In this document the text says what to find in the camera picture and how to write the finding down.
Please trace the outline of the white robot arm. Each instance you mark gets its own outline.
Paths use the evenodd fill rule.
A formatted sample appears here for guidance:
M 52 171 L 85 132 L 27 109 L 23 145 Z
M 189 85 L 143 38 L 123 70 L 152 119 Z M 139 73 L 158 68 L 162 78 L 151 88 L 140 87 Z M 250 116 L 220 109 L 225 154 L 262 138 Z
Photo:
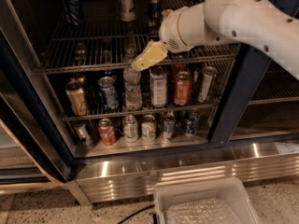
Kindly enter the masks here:
M 299 20 L 269 0 L 205 0 L 163 12 L 159 40 L 151 40 L 132 62 L 143 71 L 197 46 L 240 42 L 263 52 L 299 79 Z

